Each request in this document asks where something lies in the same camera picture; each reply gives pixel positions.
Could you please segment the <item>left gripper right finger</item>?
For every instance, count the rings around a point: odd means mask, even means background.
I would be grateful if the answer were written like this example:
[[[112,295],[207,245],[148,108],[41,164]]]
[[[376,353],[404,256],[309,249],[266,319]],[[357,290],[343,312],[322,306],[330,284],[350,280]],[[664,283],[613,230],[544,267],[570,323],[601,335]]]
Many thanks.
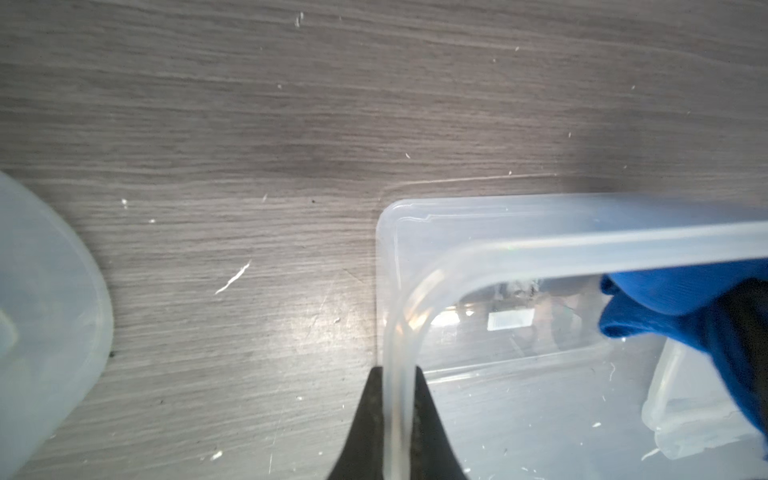
[[[412,479],[467,479],[451,447],[420,367],[416,367],[415,376]]]

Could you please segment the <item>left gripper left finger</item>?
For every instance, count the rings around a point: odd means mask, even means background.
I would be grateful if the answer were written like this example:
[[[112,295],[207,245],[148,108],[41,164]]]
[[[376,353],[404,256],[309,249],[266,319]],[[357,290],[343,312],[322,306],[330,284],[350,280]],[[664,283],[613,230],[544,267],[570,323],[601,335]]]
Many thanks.
[[[328,480],[382,480],[382,368],[370,370],[342,451]]]

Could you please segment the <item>clear rectangular lunch box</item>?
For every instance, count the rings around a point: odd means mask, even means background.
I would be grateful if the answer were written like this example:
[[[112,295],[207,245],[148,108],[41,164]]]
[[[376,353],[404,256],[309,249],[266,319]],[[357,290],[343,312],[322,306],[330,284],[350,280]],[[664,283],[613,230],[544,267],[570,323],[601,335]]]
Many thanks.
[[[620,194],[402,200],[376,228],[383,477],[412,479],[416,367],[467,479],[763,479],[711,357],[611,338],[604,275],[765,259],[767,213]]]

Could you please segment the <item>blue cleaning cloth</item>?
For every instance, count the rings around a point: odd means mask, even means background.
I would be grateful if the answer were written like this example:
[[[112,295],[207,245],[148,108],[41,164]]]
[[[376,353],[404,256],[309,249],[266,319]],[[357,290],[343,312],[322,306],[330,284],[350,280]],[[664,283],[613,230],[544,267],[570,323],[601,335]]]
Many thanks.
[[[708,354],[747,420],[767,431],[764,259],[606,274],[607,337],[657,334]]]

